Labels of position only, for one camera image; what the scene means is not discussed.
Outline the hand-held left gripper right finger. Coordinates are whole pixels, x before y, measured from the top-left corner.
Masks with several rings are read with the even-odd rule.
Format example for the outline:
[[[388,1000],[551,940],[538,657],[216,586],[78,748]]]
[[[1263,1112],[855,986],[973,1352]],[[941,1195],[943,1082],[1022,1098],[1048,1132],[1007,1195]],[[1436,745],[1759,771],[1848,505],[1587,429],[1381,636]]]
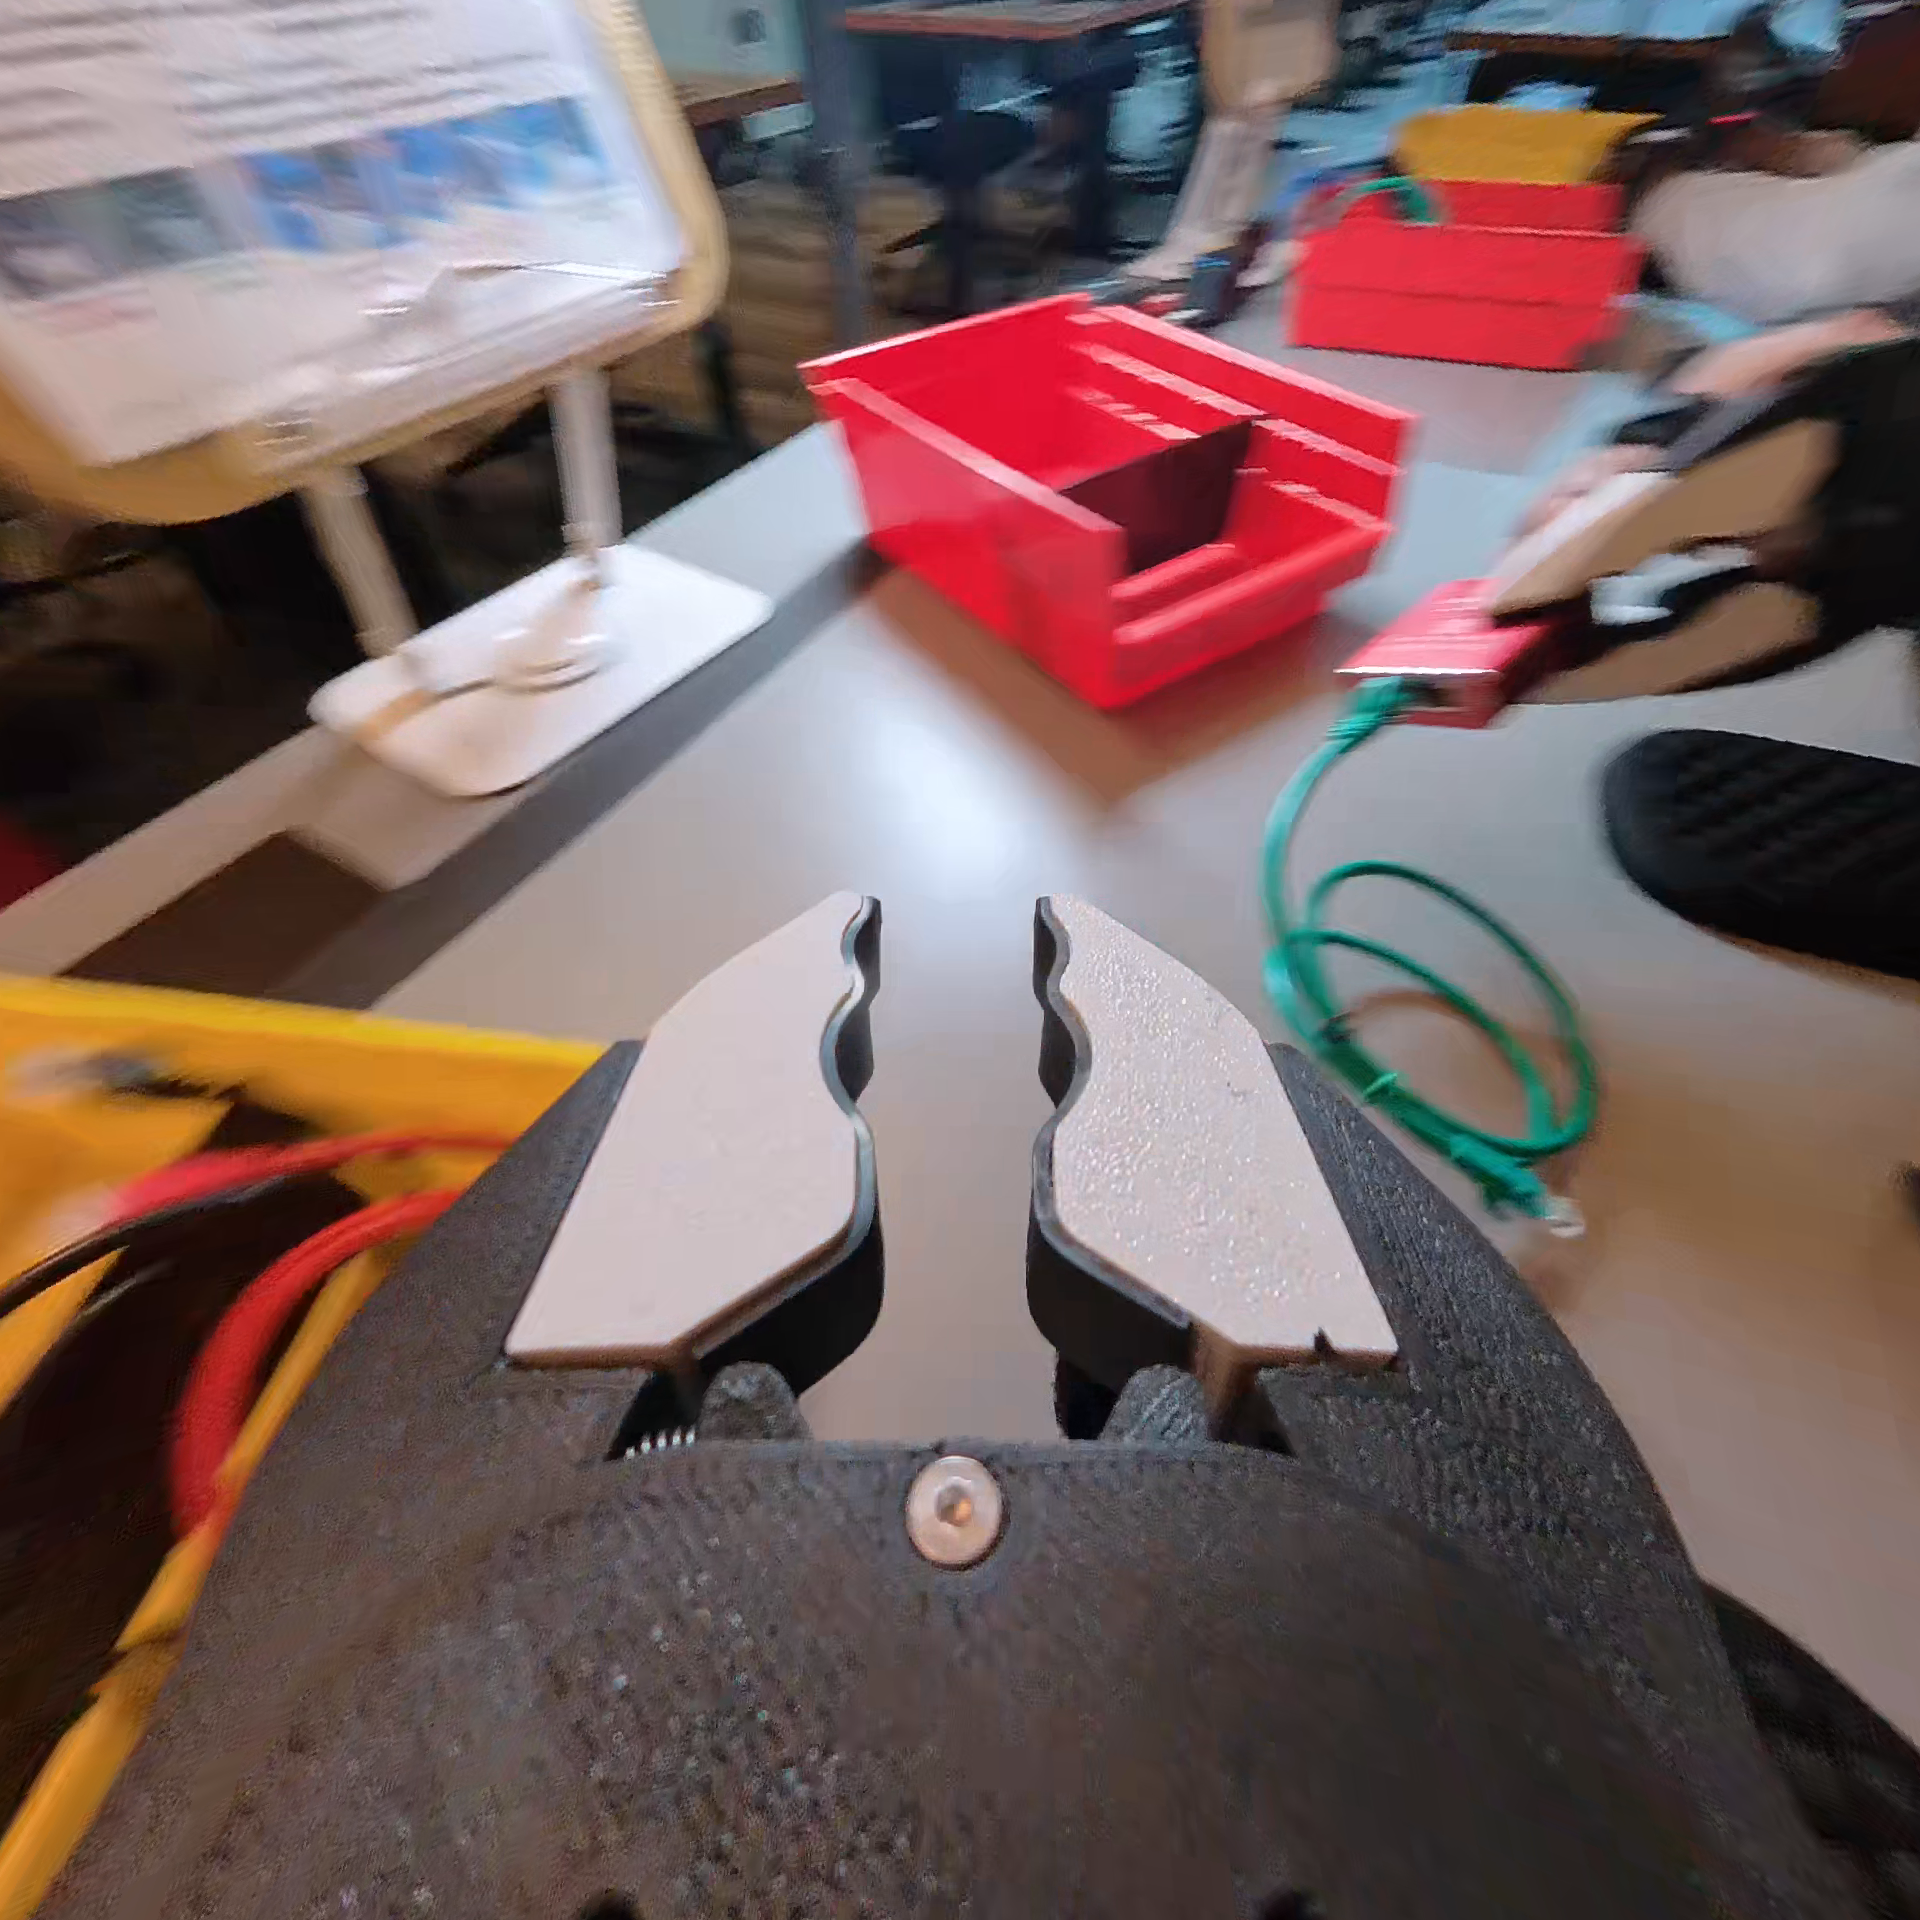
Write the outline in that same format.
[[[1062,1429],[1150,1369],[1196,1380],[1214,1432],[1271,1369],[1394,1375],[1400,1340],[1255,1023],[1080,897],[1035,900],[1032,993],[1048,1114],[1024,1297]]]

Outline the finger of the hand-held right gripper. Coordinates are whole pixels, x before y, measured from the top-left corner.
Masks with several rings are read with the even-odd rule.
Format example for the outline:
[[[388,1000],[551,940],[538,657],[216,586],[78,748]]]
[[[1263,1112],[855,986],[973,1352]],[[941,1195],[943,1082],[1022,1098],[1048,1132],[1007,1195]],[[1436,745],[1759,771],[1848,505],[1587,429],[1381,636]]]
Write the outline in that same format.
[[[1765,681],[1819,651],[1808,592],[1755,573],[1680,583],[1635,617],[1576,613],[1542,649],[1530,705],[1615,705]]]
[[[1662,555],[1789,530],[1838,453],[1834,420],[1799,419],[1687,467],[1614,473],[1517,539],[1480,583],[1480,605],[1490,617],[1523,617]]]

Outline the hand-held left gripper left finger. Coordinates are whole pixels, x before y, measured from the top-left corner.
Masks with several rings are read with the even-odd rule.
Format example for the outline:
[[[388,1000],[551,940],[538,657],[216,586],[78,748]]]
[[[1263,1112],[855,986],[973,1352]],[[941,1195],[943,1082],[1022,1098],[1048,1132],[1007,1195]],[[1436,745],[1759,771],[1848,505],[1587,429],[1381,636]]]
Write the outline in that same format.
[[[880,900],[832,893],[688,987],[636,1049],[503,1340],[542,1375],[636,1372],[612,1449],[695,1440],[716,1378],[794,1396],[876,1330]]]

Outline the red ethernet splitter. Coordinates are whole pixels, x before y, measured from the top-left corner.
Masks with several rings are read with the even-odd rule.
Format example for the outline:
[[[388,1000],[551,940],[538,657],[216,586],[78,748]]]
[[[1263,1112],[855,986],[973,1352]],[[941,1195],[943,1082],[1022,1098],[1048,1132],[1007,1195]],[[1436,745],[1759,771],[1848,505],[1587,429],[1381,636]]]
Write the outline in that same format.
[[[1483,583],[1445,583],[1334,671],[1364,714],[1418,730],[1483,731],[1551,671],[1563,617],[1492,615]]]

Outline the red plastic bin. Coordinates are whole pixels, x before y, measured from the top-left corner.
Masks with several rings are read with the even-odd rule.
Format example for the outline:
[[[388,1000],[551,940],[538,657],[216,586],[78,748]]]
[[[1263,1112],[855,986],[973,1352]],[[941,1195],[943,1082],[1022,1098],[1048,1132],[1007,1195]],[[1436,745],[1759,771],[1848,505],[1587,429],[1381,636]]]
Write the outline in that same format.
[[[1318,353],[1581,370],[1614,340],[1642,260],[1611,186],[1356,183],[1300,237],[1287,337]]]
[[[1316,619],[1394,530],[1418,416],[1126,305],[1055,296],[800,365],[871,547],[1118,711]],[[1123,581],[1062,492],[1252,420],[1215,545]]]

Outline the clear page holder bar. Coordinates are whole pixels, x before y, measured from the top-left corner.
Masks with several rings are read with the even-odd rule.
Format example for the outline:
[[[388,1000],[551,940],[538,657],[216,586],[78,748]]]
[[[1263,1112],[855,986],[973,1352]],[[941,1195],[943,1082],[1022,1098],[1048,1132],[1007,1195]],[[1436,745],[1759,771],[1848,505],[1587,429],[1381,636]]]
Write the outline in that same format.
[[[439,433],[690,330],[680,281],[579,249],[450,260],[267,372],[221,437],[238,461],[287,473]]]

